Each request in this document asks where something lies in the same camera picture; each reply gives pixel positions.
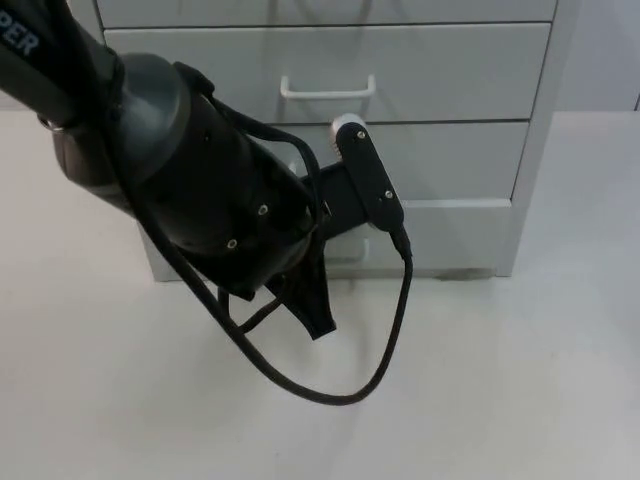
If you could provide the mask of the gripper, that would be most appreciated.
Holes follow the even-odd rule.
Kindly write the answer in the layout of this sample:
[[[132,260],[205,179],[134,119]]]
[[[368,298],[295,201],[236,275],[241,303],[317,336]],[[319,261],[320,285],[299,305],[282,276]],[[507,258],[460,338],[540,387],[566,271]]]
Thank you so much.
[[[282,259],[269,279],[269,291],[283,295],[283,304],[312,340],[336,329],[324,259],[324,242],[365,225],[366,213],[351,177],[342,164],[320,169],[322,221],[310,235],[280,235]]]

